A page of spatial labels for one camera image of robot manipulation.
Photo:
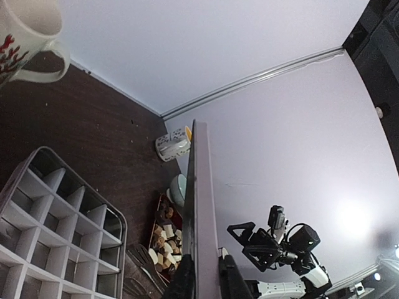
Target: red coral pattern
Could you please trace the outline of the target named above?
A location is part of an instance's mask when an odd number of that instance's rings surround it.
[[[10,47],[14,42],[15,38],[9,34],[4,39],[3,45],[0,46],[0,84],[6,81],[11,73],[15,72],[20,65],[23,65],[26,62],[23,61],[23,59],[29,53],[29,51],[26,51],[19,56],[18,52],[21,47]]]

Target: white grid organizer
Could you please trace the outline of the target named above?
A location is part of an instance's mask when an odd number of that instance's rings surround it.
[[[117,297],[121,236],[104,229],[106,204],[81,211],[85,186],[65,199],[58,195],[65,172],[60,168],[40,178],[28,168],[4,210],[3,299]]]

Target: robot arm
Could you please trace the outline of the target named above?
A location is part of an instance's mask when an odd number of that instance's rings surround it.
[[[256,280],[246,280],[254,298],[275,299],[275,298],[303,298],[313,299],[324,294],[332,285],[325,269],[316,263],[315,267],[304,274],[300,280],[289,283],[267,283]]]
[[[319,236],[309,225],[297,224],[295,226],[302,227],[288,239],[292,229],[286,232],[288,221],[283,212],[282,207],[271,208],[268,231],[258,229],[253,232],[255,224],[248,222],[231,225],[228,232],[244,247],[243,254],[260,271],[264,272],[276,263],[290,265],[300,280],[292,283],[247,281],[247,285],[255,298],[318,298],[332,286],[326,269],[311,252],[320,243]],[[237,235],[235,230],[243,231]]]

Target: yellow object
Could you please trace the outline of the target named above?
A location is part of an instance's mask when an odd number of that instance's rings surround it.
[[[188,128],[187,126],[186,126],[186,134],[187,134],[188,139],[191,141],[191,136],[192,136],[193,134],[191,133],[190,128]]]

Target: wooden surface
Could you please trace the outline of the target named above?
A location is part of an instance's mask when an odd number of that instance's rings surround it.
[[[29,68],[59,64],[46,55]],[[31,151],[50,146],[125,215],[128,244],[146,245],[159,192],[180,172],[155,153],[165,133],[158,116],[72,66],[56,83],[11,82],[0,89],[0,187]]]

